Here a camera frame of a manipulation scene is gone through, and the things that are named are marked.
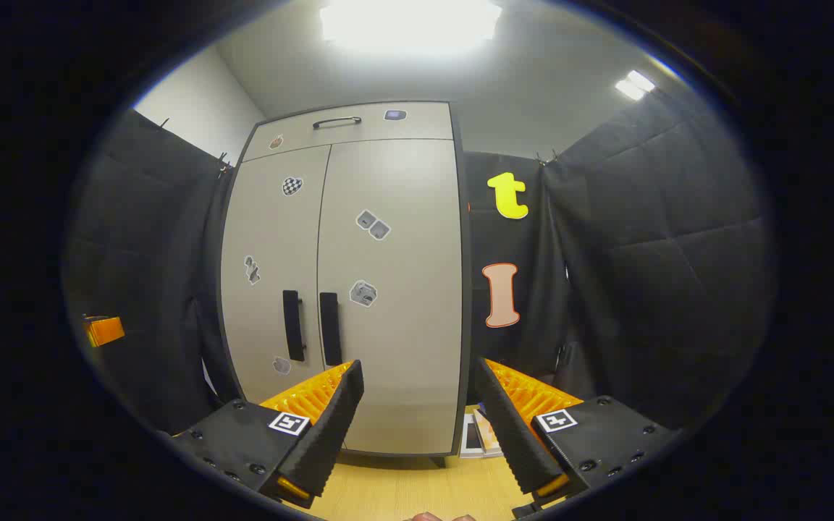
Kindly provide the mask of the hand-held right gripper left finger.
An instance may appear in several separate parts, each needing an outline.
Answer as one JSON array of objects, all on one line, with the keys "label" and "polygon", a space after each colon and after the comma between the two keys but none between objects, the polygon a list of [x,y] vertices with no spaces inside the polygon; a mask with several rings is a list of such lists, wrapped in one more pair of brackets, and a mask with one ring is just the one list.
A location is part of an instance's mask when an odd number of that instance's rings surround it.
[{"label": "hand-held right gripper left finger", "polygon": [[172,446],[242,487],[309,508],[321,497],[364,394],[360,360],[261,404],[234,399],[171,437]]}]

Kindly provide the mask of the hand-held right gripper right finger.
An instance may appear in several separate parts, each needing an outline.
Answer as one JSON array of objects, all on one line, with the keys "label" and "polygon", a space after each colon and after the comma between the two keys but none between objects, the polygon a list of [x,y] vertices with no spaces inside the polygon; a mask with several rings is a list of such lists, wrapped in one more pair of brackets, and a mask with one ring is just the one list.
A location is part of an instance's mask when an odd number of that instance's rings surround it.
[{"label": "hand-held right gripper right finger", "polygon": [[629,477],[682,438],[609,396],[582,400],[493,360],[479,359],[476,391],[530,519]]}]

